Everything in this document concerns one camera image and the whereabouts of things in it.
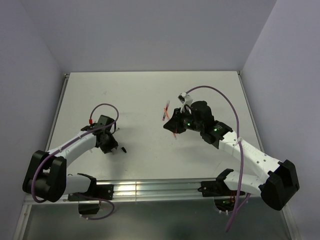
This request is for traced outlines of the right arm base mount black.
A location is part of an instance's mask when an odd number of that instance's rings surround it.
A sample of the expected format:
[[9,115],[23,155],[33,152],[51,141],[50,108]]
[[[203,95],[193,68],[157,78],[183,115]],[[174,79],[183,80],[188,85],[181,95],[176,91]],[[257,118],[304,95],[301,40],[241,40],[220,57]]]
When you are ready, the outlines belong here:
[[236,190],[230,190],[223,181],[202,181],[197,189],[204,198],[214,198],[215,207],[219,212],[231,213],[236,203]]

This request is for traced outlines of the red pen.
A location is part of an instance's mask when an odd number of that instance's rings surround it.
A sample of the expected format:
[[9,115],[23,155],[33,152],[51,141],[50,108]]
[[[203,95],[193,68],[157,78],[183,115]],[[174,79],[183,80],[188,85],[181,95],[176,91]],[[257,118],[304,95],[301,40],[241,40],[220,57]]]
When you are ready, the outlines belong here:
[[167,116],[168,116],[169,106],[170,106],[170,100],[168,100],[168,101],[166,102],[166,105],[165,105],[165,107],[164,107],[164,109],[163,109],[162,121],[164,121],[164,120],[167,118]]

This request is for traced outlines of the orange pen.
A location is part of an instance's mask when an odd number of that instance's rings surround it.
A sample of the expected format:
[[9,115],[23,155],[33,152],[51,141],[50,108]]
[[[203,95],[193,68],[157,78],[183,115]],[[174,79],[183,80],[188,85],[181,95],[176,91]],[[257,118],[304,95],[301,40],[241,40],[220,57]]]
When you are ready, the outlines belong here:
[[[166,110],[166,108],[164,108],[164,115],[165,115],[165,118],[169,121],[171,118]],[[173,133],[173,137],[177,140],[177,135],[175,133]]]

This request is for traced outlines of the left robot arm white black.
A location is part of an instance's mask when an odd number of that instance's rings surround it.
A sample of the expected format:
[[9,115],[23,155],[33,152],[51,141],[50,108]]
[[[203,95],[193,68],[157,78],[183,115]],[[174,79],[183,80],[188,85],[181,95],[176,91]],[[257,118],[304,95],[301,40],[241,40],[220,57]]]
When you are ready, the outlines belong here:
[[63,195],[80,194],[86,200],[97,197],[97,179],[84,173],[68,175],[67,168],[85,152],[98,148],[104,154],[118,148],[111,129],[116,120],[101,115],[97,122],[90,122],[69,142],[50,151],[33,153],[22,190],[31,194],[34,201],[57,202]]

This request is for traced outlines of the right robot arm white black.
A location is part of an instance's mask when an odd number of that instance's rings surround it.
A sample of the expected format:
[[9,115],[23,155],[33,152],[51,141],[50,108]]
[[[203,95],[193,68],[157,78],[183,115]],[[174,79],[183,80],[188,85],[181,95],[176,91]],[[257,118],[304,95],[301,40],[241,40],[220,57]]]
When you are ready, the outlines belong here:
[[293,162],[273,158],[238,137],[231,127],[214,118],[206,101],[174,109],[163,127],[174,134],[187,130],[198,132],[207,144],[230,154],[254,172],[248,175],[229,168],[224,170],[215,180],[216,189],[222,195],[240,189],[260,196],[269,207],[280,211],[300,189]]

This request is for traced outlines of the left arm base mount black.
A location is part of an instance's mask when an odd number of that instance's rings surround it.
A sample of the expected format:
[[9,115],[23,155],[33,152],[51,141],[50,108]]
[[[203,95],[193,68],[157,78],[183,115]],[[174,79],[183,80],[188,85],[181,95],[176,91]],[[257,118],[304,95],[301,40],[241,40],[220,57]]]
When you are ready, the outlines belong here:
[[67,200],[69,202],[84,202],[94,201],[94,199],[98,199],[98,203],[78,204],[79,214],[91,217],[99,212],[102,202],[104,202],[105,200],[110,201],[113,199],[113,193],[113,184],[97,185],[94,190],[89,190],[88,192],[69,194]]

